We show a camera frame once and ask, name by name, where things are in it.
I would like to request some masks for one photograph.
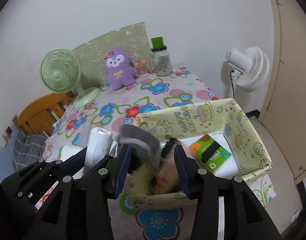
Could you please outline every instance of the purple plush toy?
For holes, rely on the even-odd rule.
[[[116,47],[108,53],[105,58],[105,71],[113,91],[135,83],[136,70],[130,66],[130,56],[122,47]]]

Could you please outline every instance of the gray object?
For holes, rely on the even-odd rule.
[[[106,174],[107,172],[108,172],[108,170],[107,170],[106,168],[102,168],[102,169],[99,170],[99,174],[100,174],[100,175],[104,175],[104,174]]]
[[[119,147],[123,144],[131,146],[141,163],[149,161],[160,148],[160,142],[156,137],[131,124],[122,125],[117,142]]]
[[[235,176],[233,179],[235,182],[238,182],[238,183],[242,182],[243,180],[240,176]]]
[[[199,174],[201,174],[201,175],[207,174],[207,170],[206,170],[206,169],[203,169],[203,168],[198,169],[197,172],[198,172]]]
[[[71,176],[65,176],[64,178],[63,178],[63,182],[70,182],[71,181]]]

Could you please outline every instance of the door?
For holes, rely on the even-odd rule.
[[[262,121],[296,178],[306,172],[306,15],[296,0],[277,0],[281,17],[281,61]]]

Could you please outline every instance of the floor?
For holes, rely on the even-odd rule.
[[[272,136],[255,117],[251,117],[250,121],[273,162],[273,168],[268,171],[268,175],[277,196],[268,203],[266,211],[282,233],[291,224],[292,216],[302,210],[300,195],[292,171]]]

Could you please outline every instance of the glass jar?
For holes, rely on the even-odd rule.
[[[149,70],[146,61],[137,61],[135,66],[139,78],[146,77],[147,75],[149,75]]]
[[[152,63],[157,77],[167,77],[173,72],[170,54],[166,49],[166,46],[159,49],[151,49]]]

